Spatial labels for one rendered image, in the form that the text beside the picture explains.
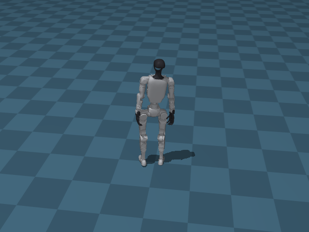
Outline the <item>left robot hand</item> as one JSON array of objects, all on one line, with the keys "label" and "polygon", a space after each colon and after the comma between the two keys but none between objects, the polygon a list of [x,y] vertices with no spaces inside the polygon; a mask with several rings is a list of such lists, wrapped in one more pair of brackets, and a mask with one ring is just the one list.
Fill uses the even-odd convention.
[{"label": "left robot hand", "polygon": [[139,116],[140,116],[140,111],[138,111],[137,112],[137,114],[135,114],[136,115],[136,120],[137,120],[137,123],[140,125],[140,126],[142,126],[142,124],[140,124],[140,118],[139,118]]}]

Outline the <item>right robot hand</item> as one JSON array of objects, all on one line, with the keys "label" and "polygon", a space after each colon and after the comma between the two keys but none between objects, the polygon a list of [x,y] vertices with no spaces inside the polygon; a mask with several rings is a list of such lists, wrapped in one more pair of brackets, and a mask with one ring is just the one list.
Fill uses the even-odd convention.
[{"label": "right robot hand", "polygon": [[168,125],[172,125],[174,123],[174,113],[175,113],[175,110],[173,110],[172,113],[169,112],[169,116],[166,118],[166,119],[169,118],[169,120],[167,122]]}]

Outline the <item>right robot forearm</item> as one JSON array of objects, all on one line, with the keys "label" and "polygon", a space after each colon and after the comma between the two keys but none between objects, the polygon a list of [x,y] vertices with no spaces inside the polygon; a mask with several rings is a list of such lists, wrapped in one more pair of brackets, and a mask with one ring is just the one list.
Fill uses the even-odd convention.
[{"label": "right robot forearm", "polygon": [[175,110],[174,103],[175,103],[175,96],[174,96],[173,99],[169,99],[169,112],[171,112],[171,113],[172,113],[173,110]]}]

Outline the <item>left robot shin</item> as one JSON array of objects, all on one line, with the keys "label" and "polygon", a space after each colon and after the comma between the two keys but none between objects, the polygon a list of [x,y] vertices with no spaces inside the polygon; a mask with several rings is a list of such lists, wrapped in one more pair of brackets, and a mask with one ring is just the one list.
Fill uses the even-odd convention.
[{"label": "left robot shin", "polygon": [[146,148],[147,148],[147,143],[143,143],[142,142],[142,135],[140,135],[140,150],[141,150],[141,159],[145,160],[145,152],[146,152]]}]

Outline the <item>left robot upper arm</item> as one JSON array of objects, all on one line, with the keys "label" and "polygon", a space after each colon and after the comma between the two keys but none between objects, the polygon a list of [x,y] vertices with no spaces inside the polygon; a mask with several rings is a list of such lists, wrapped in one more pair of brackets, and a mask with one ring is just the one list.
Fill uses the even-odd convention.
[{"label": "left robot upper arm", "polygon": [[139,95],[140,95],[140,100],[145,97],[145,87],[146,84],[148,83],[149,77],[148,76],[143,76],[140,78],[140,86],[139,86]]}]

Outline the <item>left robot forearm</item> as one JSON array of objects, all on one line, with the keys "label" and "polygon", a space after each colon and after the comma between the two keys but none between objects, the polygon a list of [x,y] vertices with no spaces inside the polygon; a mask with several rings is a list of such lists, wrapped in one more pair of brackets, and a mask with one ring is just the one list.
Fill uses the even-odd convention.
[{"label": "left robot forearm", "polygon": [[142,107],[142,103],[143,103],[143,100],[140,100],[140,95],[139,93],[137,94],[137,104],[136,104],[136,114],[138,111],[140,111],[140,114],[141,114],[141,107]]}]

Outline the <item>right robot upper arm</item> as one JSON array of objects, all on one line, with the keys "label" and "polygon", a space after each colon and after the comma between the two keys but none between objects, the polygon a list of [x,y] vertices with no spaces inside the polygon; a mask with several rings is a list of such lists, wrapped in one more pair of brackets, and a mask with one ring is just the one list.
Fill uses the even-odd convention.
[{"label": "right robot upper arm", "polygon": [[172,77],[167,77],[168,80],[168,89],[169,89],[169,93],[168,93],[168,99],[173,99],[174,98],[174,80]]}]

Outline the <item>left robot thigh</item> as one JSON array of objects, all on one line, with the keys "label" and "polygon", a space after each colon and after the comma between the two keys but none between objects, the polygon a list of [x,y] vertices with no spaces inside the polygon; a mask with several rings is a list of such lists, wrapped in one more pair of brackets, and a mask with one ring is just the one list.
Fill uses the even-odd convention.
[{"label": "left robot thigh", "polygon": [[148,137],[146,135],[146,122],[147,122],[147,116],[148,116],[148,109],[141,109],[141,114],[139,116],[140,118],[140,124],[142,124],[142,126],[139,125],[139,132],[140,135],[142,135],[142,142],[145,143],[148,140]]}]

